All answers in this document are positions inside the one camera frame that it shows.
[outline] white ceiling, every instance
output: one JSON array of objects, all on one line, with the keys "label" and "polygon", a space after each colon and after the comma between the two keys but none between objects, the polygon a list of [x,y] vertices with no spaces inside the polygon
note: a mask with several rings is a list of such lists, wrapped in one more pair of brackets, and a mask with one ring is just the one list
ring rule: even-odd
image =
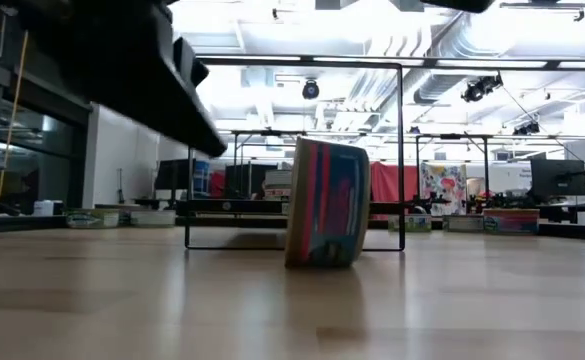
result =
[{"label": "white ceiling", "polygon": [[[458,51],[454,56],[585,57],[585,18],[575,22],[576,11],[515,11],[499,8],[501,2],[485,14],[460,18],[454,11],[433,7],[426,7],[422,13],[401,12],[389,0],[359,0],[337,11],[314,10],[314,0],[181,0],[171,9],[175,33],[184,36],[197,53],[432,53],[452,57],[448,52],[453,49]],[[278,19],[272,16],[274,8]],[[451,21],[459,25],[451,26],[450,33],[436,43],[437,33]],[[430,49],[433,39],[436,46]],[[406,79],[415,74],[406,74]],[[393,75],[389,71],[329,68],[212,67],[197,90],[220,129],[270,126],[324,131],[331,126],[331,131],[392,132],[396,131],[390,98]],[[404,89],[404,126],[418,125],[423,133],[511,133],[514,126],[525,121],[525,112],[504,90],[466,104],[460,94],[467,80],[478,74],[438,75],[452,82],[446,87],[435,86],[442,93],[432,103],[414,100],[423,82]],[[573,116],[564,115],[565,111],[582,111],[575,104],[585,102],[585,72],[505,71],[502,76],[505,88],[520,105],[539,114],[545,130],[585,134],[584,126],[566,123]],[[309,78],[316,79],[320,86],[317,100],[301,96]]]}]

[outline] black overhead object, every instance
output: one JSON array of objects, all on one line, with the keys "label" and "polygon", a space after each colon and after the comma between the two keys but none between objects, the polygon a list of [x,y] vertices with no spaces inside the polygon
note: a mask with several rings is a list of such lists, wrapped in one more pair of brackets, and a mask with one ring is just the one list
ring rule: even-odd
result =
[{"label": "black overhead object", "polygon": [[492,5],[494,0],[421,0],[421,2],[461,11],[482,13]]},{"label": "black overhead object", "polygon": [[159,0],[0,0],[76,92],[211,156],[227,146],[195,87],[207,69],[184,40],[174,64],[171,12]]}]

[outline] ventilation pipe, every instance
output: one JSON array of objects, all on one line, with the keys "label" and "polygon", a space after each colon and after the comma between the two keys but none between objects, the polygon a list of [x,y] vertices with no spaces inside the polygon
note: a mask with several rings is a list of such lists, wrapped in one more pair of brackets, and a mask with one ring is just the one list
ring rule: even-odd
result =
[{"label": "ventilation pipe", "polygon": [[[516,38],[514,32],[504,29],[505,14],[498,10],[493,8],[483,14],[461,14],[440,40],[433,44],[427,56],[435,58],[502,56],[512,48]],[[433,104],[466,77],[413,69],[404,78],[404,96],[412,95],[417,104]]]}]

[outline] ceiling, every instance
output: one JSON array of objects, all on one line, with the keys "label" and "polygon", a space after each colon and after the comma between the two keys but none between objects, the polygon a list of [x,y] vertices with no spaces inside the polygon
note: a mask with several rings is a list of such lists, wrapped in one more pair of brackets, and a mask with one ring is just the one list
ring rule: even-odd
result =
[{"label": "ceiling", "polygon": [[[509,8],[513,1],[497,0],[481,15],[429,6],[405,11],[413,0],[348,1],[351,4],[342,9],[317,10],[326,2],[181,0],[170,8],[175,36],[184,36],[199,54],[585,58],[585,0],[570,1],[580,4],[570,9],[518,10]],[[579,20],[581,9],[584,17]],[[346,137],[337,132],[366,132],[379,136],[347,140],[368,149],[396,145],[392,145],[397,131],[393,71],[210,70],[197,91],[219,129],[333,132],[327,138],[341,141]],[[405,71],[404,127],[418,126],[421,133],[509,135],[534,119],[541,124],[541,133],[585,135],[585,72],[503,71],[504,88],[475,103],[460,98],[468,81],[495,74]],[[320,96],[315,100],[301,96],[307,79],[319,84]]]}]

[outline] yellow cable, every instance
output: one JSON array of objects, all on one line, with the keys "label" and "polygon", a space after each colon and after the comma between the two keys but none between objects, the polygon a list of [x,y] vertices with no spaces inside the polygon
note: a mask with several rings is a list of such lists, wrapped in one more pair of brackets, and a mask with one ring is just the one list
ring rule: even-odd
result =
[{"label": "yellow cable", "polygon": [[[8,138],[6,141],[5,146],[5,159],[4,164],[5,167],[8,167],[8,158],[10,157],[10,141],[12,141],[12,126],[14,125],[14,120],[16,119],[16,112],[19,108],[19,96],[21,95],[21,80],[23,79],[23,67],[25,65],[25,52],[28,48],[28,39],[29,33],[26,31],[25,36],[23,38],[23,47],[21,48],[21,62],[19,63],[19,73],[17,74],[16,80],[16,91],[14,93],[14,106],[12,106],[12,117],[10,118],[10,126],[8,127]],[[1,202],[1,193],[3,192],[3,177],[5,175],[5,170],[1,170],[1,179],[0,179],[0,202]]]}]

